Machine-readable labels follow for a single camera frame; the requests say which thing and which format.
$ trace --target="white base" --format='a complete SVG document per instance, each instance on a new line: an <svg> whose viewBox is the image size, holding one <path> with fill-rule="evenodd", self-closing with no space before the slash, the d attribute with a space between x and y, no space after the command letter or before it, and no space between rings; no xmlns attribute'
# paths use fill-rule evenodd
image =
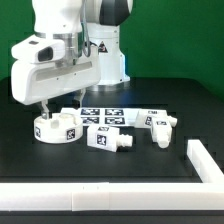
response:
<svg viewBox="0 0 224 224"><path fill-rule="evenodd" d="M39 141L53 144L76 141L83 135L83 122L71 114L53 114L51 119L34 120L34 135Z"/></svg>

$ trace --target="black table surface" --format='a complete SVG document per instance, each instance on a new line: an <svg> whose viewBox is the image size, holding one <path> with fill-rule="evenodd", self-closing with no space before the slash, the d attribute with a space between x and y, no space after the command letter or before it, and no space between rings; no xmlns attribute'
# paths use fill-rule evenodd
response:
<svg viewBox="0 0 224 224"><path fill-rule="evenodd" d="M73 94L49 101L53 112L72 107ZM149 130L121 128L134 137L117 153L87 146L84 135L69 144L46 144L33 135L37 105L16 102L10 79L0 81L0 182L149 182L200 183L186 156L187 141L199 139L224 170L224 103L190 79L133 78L130 88L87 92L84 107L164 109L178 119L167 149L152 142ZM223 211L2 212L0 223L218 223Z"/></svg>

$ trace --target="green wall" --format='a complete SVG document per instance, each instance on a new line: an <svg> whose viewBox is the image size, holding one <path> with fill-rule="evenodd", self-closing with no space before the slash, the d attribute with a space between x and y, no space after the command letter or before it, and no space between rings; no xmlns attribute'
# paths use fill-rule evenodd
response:
<svg viewBox="0 0 224 224"><path fill-rule="evenodd" d="M134 0L121 27L132 77L193 78L224 100L224 1ZM1 0L0 79L10 75L10 48L33 32L31 0Z"/></svg>

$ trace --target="white edge barrier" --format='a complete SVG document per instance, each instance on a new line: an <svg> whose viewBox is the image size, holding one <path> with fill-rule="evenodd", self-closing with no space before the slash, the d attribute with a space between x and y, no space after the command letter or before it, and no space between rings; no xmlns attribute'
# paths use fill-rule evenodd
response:
<svg viewBox="0 0 224 224"><path fill-rule="evenodd" d="M224 176L199 140L187 154L206 183L3 183L0 211L224 210Z"/></svg>

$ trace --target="black sticker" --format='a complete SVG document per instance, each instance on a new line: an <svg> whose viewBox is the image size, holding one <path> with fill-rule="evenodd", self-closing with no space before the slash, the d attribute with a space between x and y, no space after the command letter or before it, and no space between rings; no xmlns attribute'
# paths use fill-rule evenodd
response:
<svg viewBox="0 0 224 224"><path fill-rule="evenodd" d="M40 128L35 127L35 135L36 135L38 138L41 138L41 130L40 130Z"/></svg>
<svg viewBox="0 0 224 224"><path fill-rule="evenodd" d="M124 110L119 109L106 109L105 110L106 116L124 116Z"/></svg>
<svg viewBox="0 0 224 224"><path fill-rule="evenodd" d="M146 118L145 125L148 125L148 126L152 125L152 118L151 117Z"/></svg>
<svg viewBox="0 0 224 224"><path fill-rule="evenodd" d="M67 131L67 140L72 140L75 138L75 129Z"/></svg>
<svg viewBox="0 0 224 224"><path fill-rule="evenodd" d="M105 124L123 125L125 124L125 119L123 117L107 117L105 118Z"/></svg>
<svg viewBox="0 0 224 224"><path fill-rule="evenodd" d="M149 114L158 114L158 112L156 110L150 110L148 111Z"/></svg>
<svg viewBox="0 0 224 224"><path fill-rule="evenodd" d="M81 115L100 115L100 109L82 109Z"/></svg>
<svg viewBox="0 0 224 224"><path fill-rule="evenodd" d="M157 125L167 125L167 123L165 121L157 121L156 123L157 123Z"/></svg>
<svg viewBox="0 0 224 224"><path fill-rule="evenodd" d="M99 124L99 117L82 117L83 124Z"/></svg>
<svg viewBox="0 0 224 224"><path fill-rule="evenodd" d="M108 127L99 127L98 131L109 131Z"/></svg>
<svg viewBox="0 0 224 224"><path fill-rule="evenodd" d="M97 135L97 144L98 145L107 145L107 137L104 135Z"/></svg>
<svg viewBox="0 0 224 224"><path fill-rule="evenodd" d="M98 51L99 51L99 53L108 53L107 48L103 41L101 42Z"/></svg>

